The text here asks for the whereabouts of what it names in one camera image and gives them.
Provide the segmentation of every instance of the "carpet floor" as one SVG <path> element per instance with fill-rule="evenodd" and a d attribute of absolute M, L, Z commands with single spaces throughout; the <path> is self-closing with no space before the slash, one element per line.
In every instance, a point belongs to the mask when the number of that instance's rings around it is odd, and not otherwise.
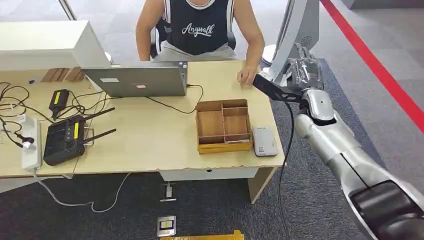
<path fill-rule="evenodd" d="M 326 91 L 334 108 L 358 141 L 384 164 L 325 60 L 320 60 Z M 271 102 L 280 138 L 287 147 L 290 117 L 281 102 Z M 297 113 L 297 106 L 292 104 Z M 105 213 L 87 207 L 64 207 L 34 183 L 0 194 L 0 239 L 7 240 L 154 240 L 157 218 L 177 217 L 177 235 L 232 234 L 246 240 L 282 240 L 276 172 L 256 204 L 250 204 L 246 179 L 177 182 L 177 201 L 159 202 L 164 183 L 157 172 L 133 173 L 119 193 L 116 206 Z M 94 201 L 96 210 L 115 200 L 125 174 L 76 175 L 72 180 L 44 182 L 67 203 Z M 284 169 L 281 197 L 289 234 L 294 240 L 365 239 L 344 208 L 340 187 L 307 142 L 295 135 Z"/>

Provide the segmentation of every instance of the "speaker grille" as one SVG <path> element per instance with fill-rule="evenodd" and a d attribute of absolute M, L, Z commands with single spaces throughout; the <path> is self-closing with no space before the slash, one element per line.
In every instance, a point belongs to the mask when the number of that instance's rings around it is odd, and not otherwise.
<path fill-rule="evenodd" d="M 312 44 L 312 37 L 309 35 L 304 36 L 300 41 L 300 44 L 302 45 L 302 47 L 307 47 L 308 45 Z"/>

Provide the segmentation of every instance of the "man's hand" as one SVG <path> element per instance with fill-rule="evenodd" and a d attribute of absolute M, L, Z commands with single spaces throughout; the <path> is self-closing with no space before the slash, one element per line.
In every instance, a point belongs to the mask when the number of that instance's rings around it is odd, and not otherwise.
<path fill-rule="evenodd" d="M 244 66 L 237 74 L 237 81 L 240 84 L 251 85 L 255 79 L 258 67 Z"/>

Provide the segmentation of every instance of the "desk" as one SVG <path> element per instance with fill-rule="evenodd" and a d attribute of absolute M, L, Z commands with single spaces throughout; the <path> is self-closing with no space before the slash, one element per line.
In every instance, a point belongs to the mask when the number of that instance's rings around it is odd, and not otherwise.
<path fill-rule="evenodd" d="M 113 128 L 117 129 L 116 132 L 98 139 L 95 145 L 87 148 L 85 154 L 78 159 L 57 166 L 49 166 L 44 163 L 37 174 L 58 176 L 225 170 L 231 175 L 232 172 L 238 170 L 258 168 L 256 175 L 248 179 L 250 200 L 254 203 L 276 169 L 283 164 L 284 153 L 268 97 L 256 88 L 240 86 L 236 81 L 237 72 L 241 66 L 241 61 L 190 62 L 188 64 L 188 83 L 203 87 L 202 101 L 247 99 L 252 127 L 271 129 L 277 143 L 278 156 L 259 158 L 255 156 L 253 150 L 199 155 L 195 113 L 182 114 L 143 97 L 130 97 L 107 101 L 108 108 L 115 107 L 116 109 L 92 119 L 91 127 L 97 134 Z M 90 88 L 91 85 L 88 81 L 28 83 L 30 78 L 40 77 L 44 73 L 45 71 L 0 72 L 0 77 L 14 85 L 26 87 L 30 92 L 30 99 L 26 101 L 26 104 L 46 116 L 51 115 L 48 105 L 55 90 L 68 89 L 76 95 L 95 92 Z M 13 92 L 13 96 L 20 98 L 24 96 L 24 93 L 23 90 L 16 90 Z M 199 87 L 190 87 L 187 89 L 185 97 L 158 97 L 156 99 L 180 110 L 191 111 L 200 94 Z M 103 98 L 103 96 L 92 95 L 78 100 L 82 105 L 91 106 L 99 98 Z M 42 120 L 41 116 L 30 110 L 27 113 Z M 41 122 L 43 145 L 49 124 L 47 121 Z M 0 164 L 2 166 L 0 177 L 31 176 L 21 169 L 21 150 L 4 138 L 3 136 L 4 143 L 0 144 Z"/>
<path fill-rule="evenodd" d="M 259 158 L 253 150 L 199 155 L 197 151 L 196 115 L 182 114 L 143 97 L 113 99 L 108 108 L 116 109 L 93 119 L 96 133 L 117 131 L 96 141 L 76 163 L 75 174 L 157 172 L 175 170 L 213 170 L 259 168 L 248 180 L 250 199 L 254 203 L 277 167 L 284 153 L 268 97 L 252 86 L 236 80 L 241 61 L 190 62 L 188 83 L 201 85 L 202 101 L 247 99 L 252 127 L 272 130 L 279 154 Z M 201 90 L 187 89 L 186 97 L 156 98 L 180 110 L 191 111 Z"/>
<path fill-rule="evenodd" d="M 15 71 L 15 72 L 0 72 L 0 82 L 11 83 L 12 86 L 22 86 L 28 89 L 29 99 L 25 101 L 25 104 L 40 111 L 44 115 L 50 117 L 52 112 L 49 110 L 50 99 L 52 98 L 53 92 L 59 89 L 68 89 L 73 91 L 76 95 L 88 94 L 96 92 L 91 86 L 89 81 L 81 82 L 38 82 L 34 84 L 29 84 L 31 79 L 40 79 L 46 73 L 45 70 L 34 70 L 34 71 Z M 4 84 L 0 85 L 0 90 L 5 87 Z M 23 99 L 27 93 L 23 89 L 14 88 L 8 91 L 5 97 L 15 97 L 18 99 Z M 69 95 L 68 104 L 71 103 L 72 97 Z M 90 106 L 96 103 L 99 99 L 99 95 L 84 96 L 78 98 L 82 105 Z M 15 100 L 4 99 L 2 104 L 5 103 L 16 103 Z M 13 115 L 21 112 L 21 107 L 19 110 L 16 109 L 14 112 L 11 111 L 2 111 L 3 115 Z M 40 120 L 41 122 L 41 145 L 44 147 L 47 136 L 47 128 L 50 125 L 50 122 L 45 120 L 42 116 L 33 112 L 30 109 L 26 110 L 26 114 L 29 116 Z M 14 118 L 3 118 L 5 121 L 10 120 L 14 121 Z M 14 124 L 8 124 L 7 127 L 10 127 L 11 130 L 15 129 Z M 0 140 L 2 139 L 3 143 L 0 143 L 0 178 L 13 178 L 13 177 L 32 177 L 32 175 L 21 168 L 21 156 L 22 151 L 15 144 L 9 141 L 4 132 L 0 132 Z M 39 176 L 60 176 L 60 175 L 71 175 L 74 173 L 75 165 L 77 164 L 77 159 L 70 160 L 59 164 L 57 166 L 49 166 L 45 162 L 41 169 L 37 171 Z"/>

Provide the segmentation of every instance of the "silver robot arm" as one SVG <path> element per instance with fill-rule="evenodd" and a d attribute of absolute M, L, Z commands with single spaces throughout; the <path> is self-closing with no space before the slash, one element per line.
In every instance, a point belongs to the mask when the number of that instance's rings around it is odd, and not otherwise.
<path fill-rule="evenodd" d="M 298 134 L 331 169 L 349 214 L 368 239 L 424 240 L 424 196 L 362 149 L 323 91 L 318 61 L 296 47 L 299 58 L 288 60 L 280 76 L 283 81 L 276 83 L 263 71 L 253 85 L 273 100 L 299 103 Z"/>

